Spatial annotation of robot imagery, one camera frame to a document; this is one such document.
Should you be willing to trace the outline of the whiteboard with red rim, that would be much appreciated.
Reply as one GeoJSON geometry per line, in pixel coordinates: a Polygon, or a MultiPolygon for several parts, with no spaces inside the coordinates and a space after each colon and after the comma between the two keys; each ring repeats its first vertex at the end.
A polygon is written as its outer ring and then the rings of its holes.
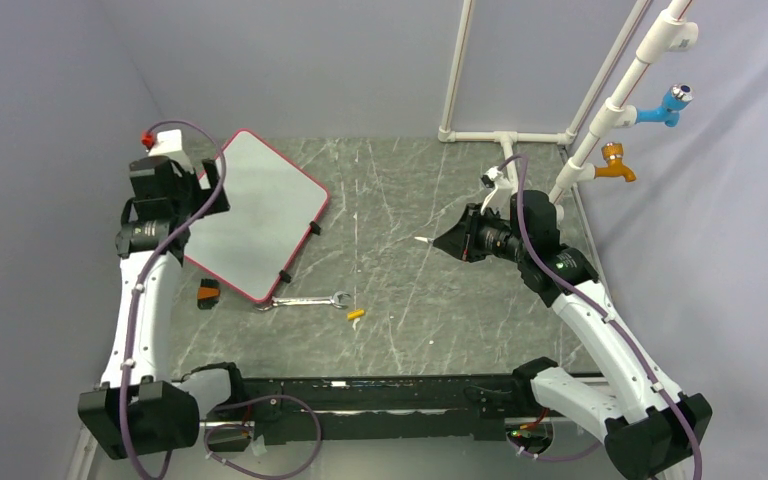
{"type": "Polygon", "coordinates": [[[248,129],[223,148],[230,210],[190,227],[185,257],[255,303],[268,300],[319,223],[330,192],[248,129]]]}

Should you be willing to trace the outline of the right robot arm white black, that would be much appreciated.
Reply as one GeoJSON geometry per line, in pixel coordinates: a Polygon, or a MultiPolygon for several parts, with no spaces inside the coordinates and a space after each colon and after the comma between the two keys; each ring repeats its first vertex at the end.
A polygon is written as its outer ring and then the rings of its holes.
{"type": "Polygon", "coordinates": [[[513,372],[511,401],[534,415],[555,411],[596,438],[626,479],[698,479],[701,441],[712,407],[662,372],[612,305],[598,272],[560,239],[548,196],[526,190],[510,198],[503,219],[478,204],[432,247],[468,263],[489,256],[513,262],[527,288],[568,325],[611,387],[605,394],[541,357],[513,372]]]}

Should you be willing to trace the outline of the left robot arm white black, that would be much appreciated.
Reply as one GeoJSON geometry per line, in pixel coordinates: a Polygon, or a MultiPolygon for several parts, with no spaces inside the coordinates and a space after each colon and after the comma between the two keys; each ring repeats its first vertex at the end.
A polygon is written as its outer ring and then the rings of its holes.
{"type": "Polygon", "coordinates": [[[191,224],[230,205],[221,163],[204,171],[163,155],[133,161],[133,194],[115,237],[121,301],[115,338],[99,384],[80,395],[78,416],[113,460],[166,453],[195,444],[201,420],[224,420],[247,406],[241,373],[232,362],[198,367],[179,382],[170,377],[169,335],[173,296],[191,224]]]}

